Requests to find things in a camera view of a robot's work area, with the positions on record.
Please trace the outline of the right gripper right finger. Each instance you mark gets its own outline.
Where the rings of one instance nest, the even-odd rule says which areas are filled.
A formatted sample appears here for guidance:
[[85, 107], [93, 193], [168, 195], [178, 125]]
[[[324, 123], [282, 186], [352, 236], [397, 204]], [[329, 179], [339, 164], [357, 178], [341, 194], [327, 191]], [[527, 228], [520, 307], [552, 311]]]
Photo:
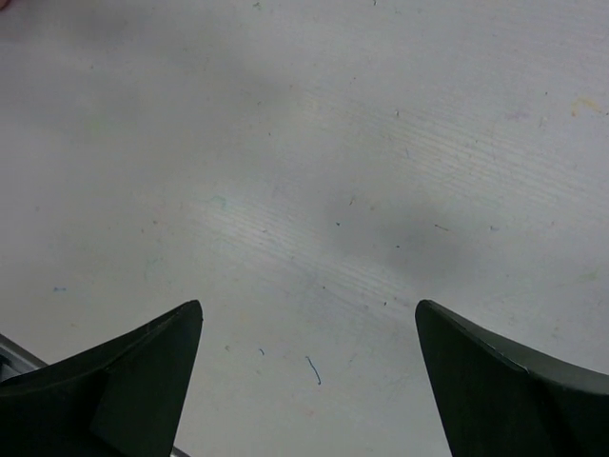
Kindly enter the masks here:
[[454, 456], [605, 456], [608, 377], [491, 332], [430, 300], [415, 321]]

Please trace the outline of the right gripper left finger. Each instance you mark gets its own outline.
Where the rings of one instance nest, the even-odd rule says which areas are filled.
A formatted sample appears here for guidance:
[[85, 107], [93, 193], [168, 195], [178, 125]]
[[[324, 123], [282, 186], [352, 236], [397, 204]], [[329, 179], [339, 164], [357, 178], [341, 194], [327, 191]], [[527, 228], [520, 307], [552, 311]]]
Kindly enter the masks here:
[[1, 381], [4, 456], [181, 456], [203, 328], [186, 302], [94, 348]]

